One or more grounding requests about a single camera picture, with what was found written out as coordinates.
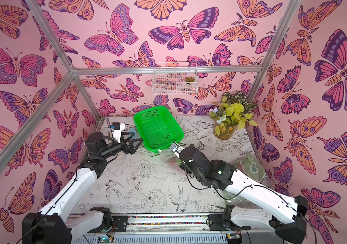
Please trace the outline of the clear green zip-top bag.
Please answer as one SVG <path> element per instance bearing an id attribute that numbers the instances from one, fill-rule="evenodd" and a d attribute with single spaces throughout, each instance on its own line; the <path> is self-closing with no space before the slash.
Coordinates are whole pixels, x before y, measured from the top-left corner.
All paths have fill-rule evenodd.
<path id="1" fill-rule="evenodd" d="M 181 164 L 181 160 L 170 149 L 160 149 L 159 156 L 161 161 L 166 165 L 179 166 Z"/>

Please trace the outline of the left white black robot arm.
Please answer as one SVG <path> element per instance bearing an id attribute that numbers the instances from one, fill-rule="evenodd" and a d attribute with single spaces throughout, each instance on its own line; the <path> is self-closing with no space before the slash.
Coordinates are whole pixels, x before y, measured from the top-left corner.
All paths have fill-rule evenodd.
<path id="1" fill-rule="evenodd" d="M 94 207 L 72 219 L 71 211 L 84 193 L 95 184 L 106 166 L 119 153 L 134 154 L 143 139 L 123 132 L 119 140 L 101 132 L 89 135 L 85 142 L 88 154 L 71 181 L 37 213 L 29 213 L 22 222 L 21 244 L 70 244 L 91 230 L 112 231 L 114 220 L 109 208 Z"/>

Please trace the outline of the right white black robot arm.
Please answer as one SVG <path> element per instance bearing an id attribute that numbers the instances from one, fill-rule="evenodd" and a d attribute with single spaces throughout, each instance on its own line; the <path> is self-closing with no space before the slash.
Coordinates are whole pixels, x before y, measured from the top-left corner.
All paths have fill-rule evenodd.
<path id="1" fill-rule="evenodd" d="M 259 209 L 240 210 L 226 206 L 227 222 L 238 227 L 248 226 L 274 230 L 284 241 L 301 244 L 306 236 L 305 219 L 308 201 L 303 196 L 287 196 L 251 179 L 235 166 L 222 160 L 209 160 L 194 145 L 182 147 L 177 143 L 170 150 L 180 159 L 186 177 L 194 177 L 204 189 L 217 194 L 227 191 L 231 199 L 243 197 Z"/>

